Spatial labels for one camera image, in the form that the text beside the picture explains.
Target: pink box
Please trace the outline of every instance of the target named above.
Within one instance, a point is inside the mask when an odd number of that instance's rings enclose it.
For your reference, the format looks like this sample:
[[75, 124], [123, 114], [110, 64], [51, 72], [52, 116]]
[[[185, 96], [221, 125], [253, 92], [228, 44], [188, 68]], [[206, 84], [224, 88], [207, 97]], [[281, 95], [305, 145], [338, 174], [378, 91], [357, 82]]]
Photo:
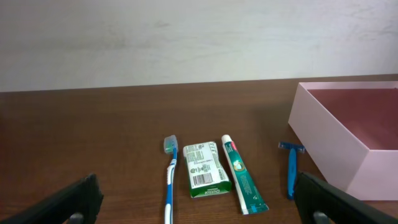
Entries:
[[289, 124], [329, 184], [398, 200], [398, 82], [299, 83]]

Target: toothpaste box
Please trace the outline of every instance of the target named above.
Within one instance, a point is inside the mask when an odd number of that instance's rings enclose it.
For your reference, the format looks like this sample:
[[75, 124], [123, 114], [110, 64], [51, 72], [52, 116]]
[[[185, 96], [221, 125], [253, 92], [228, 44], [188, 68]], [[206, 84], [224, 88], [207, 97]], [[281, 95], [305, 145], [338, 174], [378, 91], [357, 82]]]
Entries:
[[192, 198], [231, 191], [232, 183], [218, 160], [215, 142], [185, 146], [183, 155], [188, 169]]

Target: toothbrush handle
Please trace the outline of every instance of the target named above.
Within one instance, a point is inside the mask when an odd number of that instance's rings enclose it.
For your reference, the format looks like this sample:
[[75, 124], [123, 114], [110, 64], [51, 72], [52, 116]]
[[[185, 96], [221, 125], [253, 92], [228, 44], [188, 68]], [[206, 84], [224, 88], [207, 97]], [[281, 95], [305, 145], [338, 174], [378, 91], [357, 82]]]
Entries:
[[167, 168], [167, 196], [166, 206], [164, 208], [164, 223], [173, 224], [173, 178], [174, 168], [177, 163], [176, 159], [172, 159], [169, 167]]

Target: toothbrush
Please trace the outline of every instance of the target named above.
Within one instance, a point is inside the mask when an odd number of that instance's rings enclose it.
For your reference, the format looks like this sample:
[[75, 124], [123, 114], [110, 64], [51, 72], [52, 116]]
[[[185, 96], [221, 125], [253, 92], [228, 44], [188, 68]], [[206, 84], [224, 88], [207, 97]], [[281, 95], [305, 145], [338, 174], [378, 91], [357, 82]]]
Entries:
[[164, 208], [164, 223], [173, 224], [173, 179], [174, 169], [177, 164], [178, 144], [175, 135], [164, 139], [164, 151], [166, 154], [173, 154], [173, 159], [167, 168], [167, 196]]

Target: wooden table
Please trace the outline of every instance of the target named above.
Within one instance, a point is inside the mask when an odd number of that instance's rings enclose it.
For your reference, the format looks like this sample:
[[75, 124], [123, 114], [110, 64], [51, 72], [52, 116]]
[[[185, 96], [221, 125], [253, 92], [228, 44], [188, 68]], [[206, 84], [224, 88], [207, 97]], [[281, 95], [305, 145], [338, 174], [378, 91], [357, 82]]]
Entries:
[[[300, 223], [286, 199], [289, 152], [299, 142], [287, 120], [298, 82], [398, 80], [398, 75], [195, 83], [84, 90], [0, 93], [0, 219], [22, 211], [94, 172], [104, 193], [97, 223], [162, 223], [165, 169], [171, 157], [163, 139], [182, 147], [235, 141], [270, 210], [243, 216], [235, 189], [192, 199], [179, 153], [174, 181], [174, 222]], [[321, 178], [308, 156], [299, 170]], [[398, 218], [398, 202], [368, 202]]]

